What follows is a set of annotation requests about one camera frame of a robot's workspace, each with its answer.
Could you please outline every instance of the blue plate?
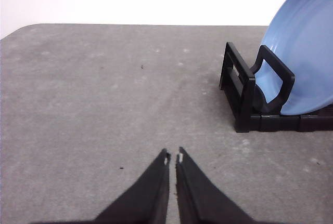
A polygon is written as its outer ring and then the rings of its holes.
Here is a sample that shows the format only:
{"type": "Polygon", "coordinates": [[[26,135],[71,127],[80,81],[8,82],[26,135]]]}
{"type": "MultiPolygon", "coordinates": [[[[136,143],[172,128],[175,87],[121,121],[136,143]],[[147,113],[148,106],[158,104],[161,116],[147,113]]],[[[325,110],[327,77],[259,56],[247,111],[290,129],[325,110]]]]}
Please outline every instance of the blue plate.
{"type": "MultiPolygon", "coordinates": [[[[261,44],[295,74],[281,114],[309,113],[333,103],[333,0],[286,0],[261,44]]],[[[282,81],[265,61],[255,79],[267,102],[277,96],[282,81]]]]}

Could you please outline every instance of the table surface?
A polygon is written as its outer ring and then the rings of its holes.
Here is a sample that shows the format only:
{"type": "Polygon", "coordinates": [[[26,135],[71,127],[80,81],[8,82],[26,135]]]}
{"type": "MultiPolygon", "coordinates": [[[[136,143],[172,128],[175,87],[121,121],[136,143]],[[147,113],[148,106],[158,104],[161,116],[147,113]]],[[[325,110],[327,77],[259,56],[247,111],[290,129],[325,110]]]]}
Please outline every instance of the table surface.
{"type": "Polygon", "coordinates": [[[2,224],[93,219],[162,148],[177,224],[179,146],[254,219],[333,223],[333,132],[236,133],[219,90],[226,41],[251,64],[265,30],[37,24],[2,39],[2,224]]]}

